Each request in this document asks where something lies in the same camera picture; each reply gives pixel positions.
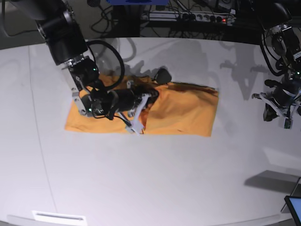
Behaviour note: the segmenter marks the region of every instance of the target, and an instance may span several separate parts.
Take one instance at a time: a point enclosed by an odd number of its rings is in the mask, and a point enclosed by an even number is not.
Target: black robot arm
[[[118,51],[102,40],[86,42],[68,3],[61,0],[11,0],[11,3],[36,21],[55,64],[64,65],[63,75],[79,113],[86,117],[110,120],[119,113],[128,131],[140,133],[143,126],[138,117],[131,122],[121,112],[130,111],[131,116],[135,113],[139,116],[141,110],[157,100],[158,92],[151,87],[133,84],[128,85],[127,89],[112,90],[125,75],[125,66]],[[94,60],[83,55],[88,49],[91,50],[91,45],[96,44],[109,48],[120,62],[120,78],[107,87],[99,79],[93,53]],[[79,95],[82,90],[87,93],[84,97]]]
[[[273,92],[253,94],[265,103],[263,119],[272,121],[277,117],[284,119],[282,126],[290,129],[293,113],[300,112],[301,89],[301,47],[300,41],[288,25],[292,19],[288,6],[298,4],[300,0],[254,0],[253,10],[262,25],[263,33],[260,41],[264,59],[273,75],[282,77],[281,81],[266,80],[265,85],[275,88]],[[272,67],[267,56],[266,32],[271,35],[271,43],[275,53],[279,56],[275,68]]]

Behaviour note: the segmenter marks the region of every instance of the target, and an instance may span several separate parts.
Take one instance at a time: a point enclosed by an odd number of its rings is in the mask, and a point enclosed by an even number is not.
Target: orange towel
[[[105,86],[114,83],[118,77],[101,75]],[[135,84],[147,83],[159,91],[157,101],[140,114],[145,126],[144,134],[191,134],[209,137],[218,104],[218,92],[191,84],[169,83],[158,85],[150,77],[125,76],[116,89],[125,89],[127,81]],[[81,116],[74,103],[65,125],[66,130],[90,133],[128,133],[122,120],[115,118],[95,119]]]

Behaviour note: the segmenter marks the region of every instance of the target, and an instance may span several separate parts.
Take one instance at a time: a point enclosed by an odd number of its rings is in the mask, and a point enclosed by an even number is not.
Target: black cable
[[[274,60],[278,60],[276,57],[273,56],[273,54],[271,54],[269,48],[268,48],[268,45],[267,45],[267,35],[264,35],[263,36],[263,41],[264,41],[264,45],[265,45],[265,48],[267,49],[268,53],[271,55],[272,58],[274,58]]]
[[[106,11],[107,11],[108,9],[110,9],[112,6],[108,6],[108,7],[105,8],[105,9],[103,9],[103,8],[101,7],[101,5],[99,5],[98,7],[99,7],[99,9],[100,9],[100,11],[101,11],[101,18],[100,18],[98,21],[96,21],[95,23],[93,23],[93,24],[90,26],[90,29],[91,29],[92,31],[94,31],[95,33],[98,33],[98,34],[105,34],[105,33],[107,33],[107,30],[108,30],[109,27],[110,27],[110,20],[109,20],[109,18],[108,18],[108,14],[111,13],[111,11],[109,11],[109,12],[107,12],[107,13],[106,13]],[[103,31],[103,32],[100,32],[100,31],[96,30],[94,27],[95,27],[96,25],[98,25],[100,22],[102,22],[103,20],[106,20],[106,21],[107,21],[107,25],[106,25],[106,28],[104,29],[104,31]]]
[[[151,29],[159,38],[161,38],[161,36],[155,31],[155,29],[153,27],[151,27]]]
[[[265,59],[265,62],[267,63],[267,66],[268,66],[269,70],[272,72],[273,75],[279,77],[279,76],[281,76],[281,75],[283,75],[283,74],[285,74],[287,72],[287,70],[281,70],[279,72],[275,72],[275,70],[272,68],[271,63],[269,61],[269,58],[267,56],[267,53],[264,50],[264,46],[263,46],[263,42],[262,42],[262,37],[261,37],[261,40],[260,40],[260,49],[262,51],[263,57]]]
[[[150,10],[149,10],[149,21],[150,21],[150,15],[151,15],[151,7],[152,7],[152,5],[150,5]],[[161,38],[161,36],[155,31],[155,29],[153,28],[153,27],[151,27],[151,29],[152,29],[152,31],[159,37],[159,38]]]
[[[192,10],[194,7],[198,7],[200,11],[203,11],[198,3],[193,4],[189,10]]]
[[[88,49],[89,49],[90,53],[92,54],[92,57],[93,57],[94,62],[96,63],[96,58],[95,58],[95,55],[94,55],[94,53],[93,53],[91,47],[88,46]]]
[[[114,115],[114,118],[119,118],[119,119],[121,119],[127,126],[132,126],[132,124],[129,122],[129,121],[126,121],[126,120],[124,120],[123,118],[121,118],[121,117],[119,117],[119,116],[116,116],[116,115]]]
[[[279,60],[277,60],[275,66],[277,70],[283,70],[285,68],[283,59],[280,58]]]
[[[125,72],[126,72],[123,59],[122,59],[121,55],[119,54],[119,52],[112,45],[110,45],[109,43],[107,43],[107,42],[105,42],[103,40],[88,41],[87,45],[88,46],[103,45],[106,48],[109,48],[114,53],[114,55],[116,56],[116,58],[118,59],[118,61],[120,63],[120,77],[118,78],[117,82],[115,82],[113,85],[107,86],[106,90],[108,91],[108,90],[111,90],[111,89],[117,87],[122,82],[122,80],[124,79]]]
[[[1,12],[1,18],[2,18],[2,31],[5,34],[6,37],[15,37],[18,36],[20,34],[25,34],[25,33],[31,33],[31,32],[38,32],[38,30],[26,30],[26,31],[22,31],[22,32],[18,32],[16,34],[8,34],[8,32],[5,29],[5,0],[2,0],[2,12]]]
[[[188,0],[188,13],[191,14],[191,12],[190,12],[190,0]]]

